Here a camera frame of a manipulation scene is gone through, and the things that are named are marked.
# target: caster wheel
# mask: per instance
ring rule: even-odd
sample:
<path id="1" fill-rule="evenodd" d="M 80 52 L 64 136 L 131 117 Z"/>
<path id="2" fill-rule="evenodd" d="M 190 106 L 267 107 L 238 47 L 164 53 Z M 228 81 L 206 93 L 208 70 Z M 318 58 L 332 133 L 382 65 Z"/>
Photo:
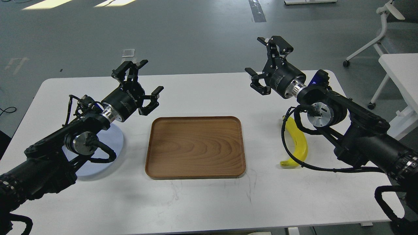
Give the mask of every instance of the caster wheel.
<path id="1" fill-rule="evenodd" d="M 376 104 L 375 103 L 369 103 L 368 105 L 367 105 L 367 108 L 369 108 L 370 110 L 373 110 L 373 109 L 375 109 L 375 107 L 376 107 Z"/>
<path id="2" fill-rule="evenodd" d="M 348 67 L 348 66 L 350 66 L 350 61 L 348 61 L 348 60 L 344 61 L 344 62 L 342 63 L 342 66 L 344 66 L 344 67 Z"/>

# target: concrete floor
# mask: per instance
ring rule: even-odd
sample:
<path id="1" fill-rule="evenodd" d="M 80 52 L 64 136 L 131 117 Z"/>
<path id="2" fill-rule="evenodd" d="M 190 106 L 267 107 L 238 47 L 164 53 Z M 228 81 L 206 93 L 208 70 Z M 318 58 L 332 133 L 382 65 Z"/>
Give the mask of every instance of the concrete floor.
<path id="1" fill-rule="evenodd" d="M 243 72 L 245 67 L 264 67 L 265 47 L 256 38 L 279 35 L 295 48 L 289 62 L 300 70 L 333 71 L 347 96 L 362 106 L 385 75 L 373 48 L 352 59 L 349 68 L 342 62 L 376 36 L 380 18 L 375 10 L 387 0 L 290 6 L 281 0 L 260 0 L 264 23 L 254 22 L 246 0 L 136 0 L 102 8 L 94 6 L 104 0 L 72 0 L 53 9 L 22 10 L 40 1 L 0 2 L 0 108 L 18 108 L 0 117 L 0 130 L 9 136 L 43 81 L 109 76 L 120 65 L 123 49 L 135 49 L 138 61 L 149 60 L 140 71 L 143 75 Z M 373 112 L 391 120 L 405 107 L 390 81 Z M 414 130 L 402 142 L 414 148 L 417 135 Z M 316 230 L 318 234 L 392 234 L 387 223 Z"/>

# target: light blue plate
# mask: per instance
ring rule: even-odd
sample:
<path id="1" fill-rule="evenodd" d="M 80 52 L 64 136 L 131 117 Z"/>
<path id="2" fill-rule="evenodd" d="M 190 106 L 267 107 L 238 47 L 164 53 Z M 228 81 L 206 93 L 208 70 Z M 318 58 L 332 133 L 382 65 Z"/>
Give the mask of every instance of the light blue plate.
<path id="1" fill-rule="evenodd" d="M 103 142 L 109 146 L 116 153 L 116 157 L 119 156 L 122 147 L 123 147 L 123 134 L 122 131 L 115 124 L 111 123 L 108 130 L 100 131 L 97 136 L 99 137 L 100 142 Z M 72 160 L 77 157 L 77 154 L 68 150 L 65 146 L 62 147 L 65 156 L 68 160 Z M 109 155 L 103 152 L 100 148 L 96 150 L 93 155 L 94 158 L 109 158 Z M 113 162 L 110 163 L 91 163 L 87 161 L 77 172 L 77 176 L 90 176 L 97 174 L 107 167 L 109 167 Z"/>

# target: brown wooden tray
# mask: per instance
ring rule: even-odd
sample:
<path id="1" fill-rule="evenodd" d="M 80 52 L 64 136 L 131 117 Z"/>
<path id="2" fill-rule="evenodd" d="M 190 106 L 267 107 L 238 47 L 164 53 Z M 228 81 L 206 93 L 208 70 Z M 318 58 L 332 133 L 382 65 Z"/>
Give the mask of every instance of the brown wooden tray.
<path id="1" fill-rule="evenodd" d="M 151 127 L 145 171 L 153 179 L 237 178 L 245 171 L 236 117 L 160 117 Z"/>

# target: banana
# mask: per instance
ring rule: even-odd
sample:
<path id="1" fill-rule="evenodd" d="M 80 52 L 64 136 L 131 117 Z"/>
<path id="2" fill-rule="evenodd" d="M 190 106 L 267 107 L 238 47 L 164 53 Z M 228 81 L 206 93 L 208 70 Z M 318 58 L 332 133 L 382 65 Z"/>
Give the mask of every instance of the banana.
<path id="1" fill-rule="evenodd" d="M 293 142 L 295 143 L 295 150 L 293 152 L 293 156 L 301 161 L 305 161 L 306 156 L 308 155 L 308 143 L 306 142 L 306 138 L 304 133 L 299 130 L 296 126 L 295 120 L 292 117 L 286 122 L 286 130 L 291 135 Z M 282 168 L 295 168 L 299 166 L 293 159 L 289 158 L 286 161 L 281 161 L 280 165 Z"/>

